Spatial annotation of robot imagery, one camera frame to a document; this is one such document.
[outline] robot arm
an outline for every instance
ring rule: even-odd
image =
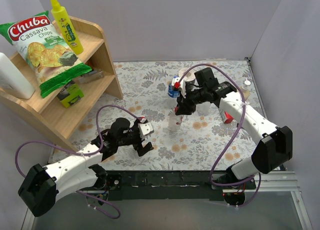
[[[141,122],[136,120],[132,127],[126,118],[117,118],[110,129],[101,132],[103,147],[99,152],[101,142],[97,136],[78,152],[97,152],[95,154],[72,155],[44,167],[36,164],[27,173],[18,194],[33,215],[39,217],[68,194],[88,187],[102,189],[107,182],[107,172],[98,164],[114,155],[121,146],[133,145],[138,156],[143,156],[154,149],[151,142],[142,146],[145,138],[153,132],[151,123],[145,118]]]
[[[178,83],[179,77],[172,80],[172,86],[180,92],[175,114],[191,115],[197,104],[210,102],[239,122],[243,102],[236,88],[227,81],[219,83],[209,67],[197,71],[195,77],[200,88],[193,90],[183,79]],[[242,127],[257,144],[256,149],[251,157],[230,166],[226,175],[216,180],[218,183],[236,183],[259,172],[267,174],[292,158],[292,131],[287,126],[278,127],[246,105]]]

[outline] white wall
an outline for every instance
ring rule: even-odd
[[[266,113],[293,131],[294,169],[320,229],[320,0],[282,0],[252,57]]]
[[[0,24],[19,21],[43,11],[39,0],[0,0]],[[0,36],[0,52],[10,56],[16,50]],[[0,229],[20,230],[27,206],[18,196],[23,181],[15,167],[15,153],[19,145],[30,140],[46,139],[26,122],[0,103]],[[27,173],[33,165],[46,164],[50,148],[26,146],[19,156],[22,170]]]
[[[252,56],[280,0],[59,0],[105,30],[116,61]],[[40,0],[51,9],[49,0]]]

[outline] green chips bag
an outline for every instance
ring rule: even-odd
[[[0,34],[34,70],[43,98],[91,71],[57,33],[48,11],[23,21],[2,24]]]

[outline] shelf board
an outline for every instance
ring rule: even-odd
[[[41,115],[59,133],[68,139],[114,78],[114,75],[105,75],[101,79],[79,84],[84,94],[84,97],[79,102],[65,108],[59,100],[55,98]]]
[[[97,51],[97,49],[104,43],[102,38],[92,36],[81,31],[77,31],[83,46],[83,53],[78,55],[82,62],[86,62]],[[13,64],[20,69],[22,74],[28,79],[28,81],[35,87],[35,92],[30,99],[21,99],[26,104],[31,106],[36,112],[42,113],[42,111],[50,104],[50,102],[57,96],[61,88],[53,91],[47,97],[42,98],[40,96],[40,88],[36,79],[34,71],[28,66],[26,61],[17,53],[17,55],[11,58]]]

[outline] floral tablecloth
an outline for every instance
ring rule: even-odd
[[[218,109],[212,104],[208,115],[196,112],[183,119],[179,131],[171,132],[168,129],[169,114],[172,111],[166,104],[168,83],[180,69],[199,63],[217,65],[238,85],[242,85],[246,78],[252,79],[247,62],[244,60],[116,62],[114,65],[123,91],[123,100],[103,94],[70,141],[78,149],[85,147],[98,134],[95,126],[98,108],[106,104],[116,104],[138,116],[145,116],[152,123],[155,133],[147,141],[152,142],[154,150],[143,157],[138,157],[132,146],[120,147],[115,155],[100,164],[106,170],[210,170],[236,130],[235,121],[224,124]],[[219,82],[225,81],[219,72],[214,71],[214,74]],[[262,114],[254,84],[251,84],[249,89],[250,96],[247,101]],[[109,128],[119,117],[134,122],[134,119],[124,111],[108,107],[100,112],[100,128]],[[248,133],[240,130],[216,169],[225,170],[233,163],[249,157],[255,147]],[[68,154],[55,150],[51,161],[56,162],[67,156]]]

